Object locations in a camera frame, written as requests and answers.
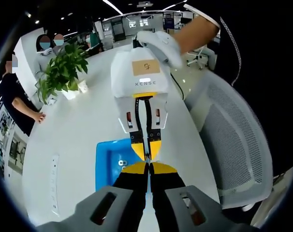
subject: black cable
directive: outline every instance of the black cable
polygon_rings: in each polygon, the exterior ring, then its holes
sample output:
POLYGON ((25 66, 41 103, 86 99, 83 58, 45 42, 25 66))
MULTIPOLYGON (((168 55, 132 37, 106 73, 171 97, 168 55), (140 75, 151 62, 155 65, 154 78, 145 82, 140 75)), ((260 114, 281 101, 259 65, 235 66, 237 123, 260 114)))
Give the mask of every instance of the black cable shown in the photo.
POLYGON ((174 76, 172 75, 172 73, 170 73, 170 75, 172 76, 172 79, 175 81, 175 83, 177 84, 177 86, 179 87, 179 89, 181 90, 182 93, 182 100, 184 100, 184 93, 183 90, 181 88, 181 86, 179 85, 179 83, 175 80, 174 76))

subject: green plant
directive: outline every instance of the green plant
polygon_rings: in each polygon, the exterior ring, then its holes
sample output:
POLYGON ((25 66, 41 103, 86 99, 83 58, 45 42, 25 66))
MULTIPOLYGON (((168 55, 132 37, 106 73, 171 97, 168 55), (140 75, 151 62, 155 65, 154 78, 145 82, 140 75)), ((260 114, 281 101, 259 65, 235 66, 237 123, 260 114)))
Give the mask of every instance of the green plant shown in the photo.
POLYGON ((77 44, 68 44, 65 46, 65 52, 59 53, 55 58, 51 59, 46 70, 46 77, 39 80, 38 97, 41 95, 46 104, 47 98, 52 94, 57 96, 57 91, 78 90, 77 70, 88 73, 85 60, 86 54, 77 44))

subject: hand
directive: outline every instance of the hand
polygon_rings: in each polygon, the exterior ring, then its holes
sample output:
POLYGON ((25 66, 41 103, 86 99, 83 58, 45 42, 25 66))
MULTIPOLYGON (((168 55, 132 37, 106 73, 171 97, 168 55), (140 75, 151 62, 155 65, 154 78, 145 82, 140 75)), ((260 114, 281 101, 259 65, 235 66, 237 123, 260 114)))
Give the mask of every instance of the hand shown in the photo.
POLYGON ((32 117, 36 122, 42 123, 45 119, 45 114, 41 112, 35 112, 32 117))

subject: logo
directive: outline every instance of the logo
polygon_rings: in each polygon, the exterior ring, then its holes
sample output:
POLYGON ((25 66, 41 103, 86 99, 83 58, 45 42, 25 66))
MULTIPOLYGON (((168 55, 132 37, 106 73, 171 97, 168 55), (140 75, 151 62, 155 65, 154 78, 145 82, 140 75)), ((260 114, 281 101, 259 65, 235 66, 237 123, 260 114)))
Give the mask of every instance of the logo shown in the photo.
POLYGON ((156 85, 156 81, 148 81, 148 82, 136 82, 135 86, 151 86, 156 85))

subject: small white object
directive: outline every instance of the small white object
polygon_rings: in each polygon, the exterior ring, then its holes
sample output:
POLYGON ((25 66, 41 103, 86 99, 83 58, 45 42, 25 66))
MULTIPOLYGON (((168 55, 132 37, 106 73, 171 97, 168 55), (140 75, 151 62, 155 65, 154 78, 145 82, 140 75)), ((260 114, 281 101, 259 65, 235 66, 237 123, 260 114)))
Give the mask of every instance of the small white object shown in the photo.
POLYGON ((149 82, 151 81, 151 78, 141 78, 139 79, 140 82, 149 82))
POLYGON ((57 177, 58 177, 59 155, 52 156, 51 173, 50 173, 50 198, 52 212, 59 216, 59 206, 57 199, 57 177))
POLYGON ((127 165, 127 161, 126 160, 119 160, 118 161, 118 165, 119 166, 126 166, 127 165))
POLYGON ((86 80, 81 81, 78 84, 78 88, 82 93, 86 93, 88 91, 88 86, 86 80))

